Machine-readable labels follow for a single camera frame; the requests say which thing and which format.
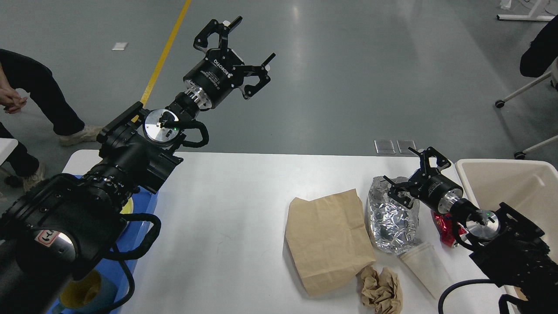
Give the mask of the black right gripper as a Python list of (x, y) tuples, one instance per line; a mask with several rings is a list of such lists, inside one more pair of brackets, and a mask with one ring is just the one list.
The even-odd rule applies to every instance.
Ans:
[[(416, 198), (438, 214), (449, 213), (452, 205), (463, 197), (463, 188), (441, 173), (452, 166), (451, 161), (434, 147), (422, 151), (408, 147), (408, 150), (419, 157), (420, 167), (410, 181), (396, 183), (383, 176), (389, 183), (388, 196), (405, 208), (412, 208)], [(435, 159), (436, 167), (431, 166), (431, 158)], [(399, 193), (403, 192), (409, 193), (410, 197), (400, 196)]]

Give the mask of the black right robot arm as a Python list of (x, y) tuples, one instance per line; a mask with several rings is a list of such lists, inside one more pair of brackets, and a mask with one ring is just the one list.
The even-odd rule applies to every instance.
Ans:
[(512, 304), (524, 314), (557, 312), (558, 266), (542, 237), (544, 231), (510, 205), (501, 202), (496, 211), (478, 208), (464, 197), (464, 189), (442, 174), (452, 163), (435, 148), (410, 151), (420, 159), (420, 167), (408, 181), (394, 182), (389, 177), (388, 196), (406, 208), (417, 199), (434, 212), (452, 217), (452, 234), (468, 249), (470, 258), (486, 275), (482, 280), (464, 280), (446, 288), (438, 300), (444, 312), (447, 296), (472, 284), (514, 286), (525, 299), (503, 294), (498, 300), (501, 314)]

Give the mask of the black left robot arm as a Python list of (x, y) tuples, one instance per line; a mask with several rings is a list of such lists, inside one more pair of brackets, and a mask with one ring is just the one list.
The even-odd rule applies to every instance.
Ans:
[(183, 159), (179, 147), (208, 144), (200, 112), (215, 109), (234, 89), (250, 99), (270, 82), (271, 54), (245, 65), (229, 47), (241, 23), (213, 19), (193, 47), (204, 59), (184, 76), (185, 91), (164, 109), (136, 102), (97, 135), (101, 161), (82, 177), (61, 173), (38, 183), (1, 216), (1, 312), (44, 314), (71, 282), (83, 280), (103, 260), (139, 259), (159, 236), (151, 213), (123, 214), (140, 189), (156, 194)]

